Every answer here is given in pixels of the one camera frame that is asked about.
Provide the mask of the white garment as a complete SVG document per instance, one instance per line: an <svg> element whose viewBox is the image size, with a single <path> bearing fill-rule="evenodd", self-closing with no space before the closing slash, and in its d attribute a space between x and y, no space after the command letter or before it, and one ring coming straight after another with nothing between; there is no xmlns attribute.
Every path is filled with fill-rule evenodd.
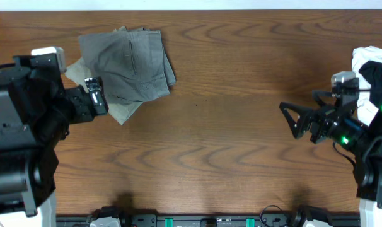
<svg viewBox="0 0 382 227"><path fill-rule="evenodd" d="M357 116L369 125L382 110L382 49L374 46L358 47L352 53L352 70L359 78Z"/></svg>

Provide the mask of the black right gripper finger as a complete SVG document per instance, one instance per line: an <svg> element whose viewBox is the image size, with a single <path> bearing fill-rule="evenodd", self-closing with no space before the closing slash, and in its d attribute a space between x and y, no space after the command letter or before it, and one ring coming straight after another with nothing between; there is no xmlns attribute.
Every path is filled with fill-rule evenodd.
<svg viewBox="0 0 382 227"><path fill-rule="evenodd" d="M309 130L314 110L312 108L280 102L279 108L284 115L292 135L300 139Z"/></svg>
<svg viewBox="0 0 382 227"><path fill-rule="evenodd" d="M323 97L333 98L333 95L332 95L331 91L313 90L311 94L312 94L312 98L314 99L314 101L320 107L326 105L326 103L323 100Z"/></svg>

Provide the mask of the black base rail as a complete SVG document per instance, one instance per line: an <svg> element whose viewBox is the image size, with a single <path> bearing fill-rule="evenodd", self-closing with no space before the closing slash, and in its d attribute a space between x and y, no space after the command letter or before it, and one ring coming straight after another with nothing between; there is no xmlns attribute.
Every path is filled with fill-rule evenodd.
<svg viewBox="0 0 382 227"><path fill-rule="evenodd" d="M103 207L85 216L58 216L57 227L263 227L263 226L336 226L360 227L358 214L332 213L325 209L301 206L297 212L269 205L260 214L130 214L116 207Z"/></svg>

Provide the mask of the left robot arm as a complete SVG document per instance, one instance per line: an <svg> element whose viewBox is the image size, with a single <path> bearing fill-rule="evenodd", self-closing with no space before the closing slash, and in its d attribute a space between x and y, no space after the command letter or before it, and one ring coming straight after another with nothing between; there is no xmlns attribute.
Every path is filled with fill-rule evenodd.
<svg viewBox="0 0 382 227"><path fill-rule="evenodd" d="M55 226L57 143L72 124L105 115L100 78L65 88L55 53L0 65L0 226Z"/></svg>

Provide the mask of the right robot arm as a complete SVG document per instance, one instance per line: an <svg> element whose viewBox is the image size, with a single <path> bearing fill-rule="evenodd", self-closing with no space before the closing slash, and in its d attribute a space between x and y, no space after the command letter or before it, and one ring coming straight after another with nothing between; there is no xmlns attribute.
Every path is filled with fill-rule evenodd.
<svg viewBox="0 0 382 227"><path fill-rule="evenodd" d="M347 95L340 95L331 104L325 103L322 96L331 93L313 92L317 109L286 102L279 108L295 139L309 132L312 143L330 139L333 147L340 146L354 155L348 161L357 184L360 225L382 226L382 107L366 125L354 117L355 100L348 102Z"/></svg>

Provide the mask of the folded khaki shorts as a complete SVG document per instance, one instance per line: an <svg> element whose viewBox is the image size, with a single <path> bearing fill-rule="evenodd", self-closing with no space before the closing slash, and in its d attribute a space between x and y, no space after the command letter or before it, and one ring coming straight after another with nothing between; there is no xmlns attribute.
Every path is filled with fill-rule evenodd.
<svg viewBox="0 0 382 227"><path fill-rule="evenodd" d="M124 124L149 97L148 67L139 51L147 44L143 29L91 33L78 38L81 58L68 66L66 76L76 84L100 77L108 113Z"/></svg>

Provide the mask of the black garment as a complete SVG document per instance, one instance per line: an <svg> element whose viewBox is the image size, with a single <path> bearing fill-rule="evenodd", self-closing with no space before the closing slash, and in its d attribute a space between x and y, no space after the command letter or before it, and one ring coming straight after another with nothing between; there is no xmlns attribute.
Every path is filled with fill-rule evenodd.
<svg viewBox="0 0 382 227"><path fill-rule="evenodd" d="M382 63L367 61L359 70L359 73L370 84L370 102L376 107L382 106Z"/></svg>

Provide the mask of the grey shorts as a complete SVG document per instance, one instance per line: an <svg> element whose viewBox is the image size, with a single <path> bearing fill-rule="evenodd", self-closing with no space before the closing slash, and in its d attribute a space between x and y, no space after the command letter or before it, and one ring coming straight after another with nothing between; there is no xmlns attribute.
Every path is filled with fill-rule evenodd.
<svg viewBox="0 0 382 227"><path fill-rule="evenodd" d="M106 96L149 102L170 94L176 76L159 30L115 30L78 37L84 65Z"/></svg>

